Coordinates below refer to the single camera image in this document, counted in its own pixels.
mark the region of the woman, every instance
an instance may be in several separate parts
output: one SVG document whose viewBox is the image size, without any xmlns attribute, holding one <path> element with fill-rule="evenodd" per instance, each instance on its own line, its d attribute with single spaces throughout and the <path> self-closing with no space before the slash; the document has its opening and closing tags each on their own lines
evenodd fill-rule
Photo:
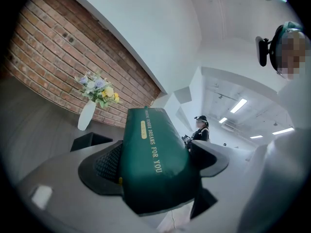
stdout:
<svg viewBox="0 0 311 233">
<path fill-rule="evenodd" d="M 208 122 L 206 116 L 199 116 L 199 117 L 196 116 L 194 119 L 196 119 L 196 127 L 199 128 L 199 130 L 194 132 L 191 138 L 182 137 L 188 149 L 191 148 L 192 140 L 210 141 Z"/>
</svg>

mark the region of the brick wall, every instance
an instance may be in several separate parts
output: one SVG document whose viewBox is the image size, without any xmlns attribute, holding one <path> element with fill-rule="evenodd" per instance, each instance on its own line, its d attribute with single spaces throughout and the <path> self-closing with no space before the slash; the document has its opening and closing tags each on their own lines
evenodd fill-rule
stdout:
<svg viewBox="0 0 311 233">
<path fill-rule="evenodd" d="M 87 99 L 74 76 L 100 72 L 120 103 L 97 106 L 94 120 L 124 127 L 127 110 L 150 106 L 159 88 L 125 47 L 75 0 L 28 0 L 4 67 L 50 101 L 81 113 Z"/>
</svg>

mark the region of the white vase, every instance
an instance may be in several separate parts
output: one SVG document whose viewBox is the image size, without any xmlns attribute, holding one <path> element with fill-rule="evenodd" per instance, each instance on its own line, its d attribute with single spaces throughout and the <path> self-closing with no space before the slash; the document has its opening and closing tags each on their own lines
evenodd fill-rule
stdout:
<svg viewBox="0 0 311 233">
<path fill-rule="evenodd" d="M 78 129 L 85 130 L 91 121 L 94 111 L 95 111 L 96 103 L 89 100 L 84 106 L 78 122 Z"/>
</svg>

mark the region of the black cap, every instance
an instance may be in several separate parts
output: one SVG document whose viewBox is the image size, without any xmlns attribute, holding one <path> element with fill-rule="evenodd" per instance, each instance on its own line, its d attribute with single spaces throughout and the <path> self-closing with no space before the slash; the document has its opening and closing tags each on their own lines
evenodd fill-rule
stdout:
<svg viewBox="0 0 311 233">
<path fill-rule="evenodd" d="M 207 122 L 206 116 L 199 116 L 199 117 L 196 116 L 194 119 L 201 120 L 203 122 Z"/>
</svg>

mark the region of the gray floor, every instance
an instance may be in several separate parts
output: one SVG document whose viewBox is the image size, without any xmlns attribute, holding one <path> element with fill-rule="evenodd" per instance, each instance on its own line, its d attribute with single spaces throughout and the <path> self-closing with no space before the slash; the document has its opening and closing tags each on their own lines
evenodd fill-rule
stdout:
<svg viewBox="0 0 311 233">
<path fill-rule="evenodd" d="M 75 138 L 95 132 L 114 140 L 124 129 L 91 121 L 77 128 L 79 115 L 41 97 L 16 78 L 0 81 L 0 153 L 12 184 L 54 156 L 70 152 Z"/>
</svg>

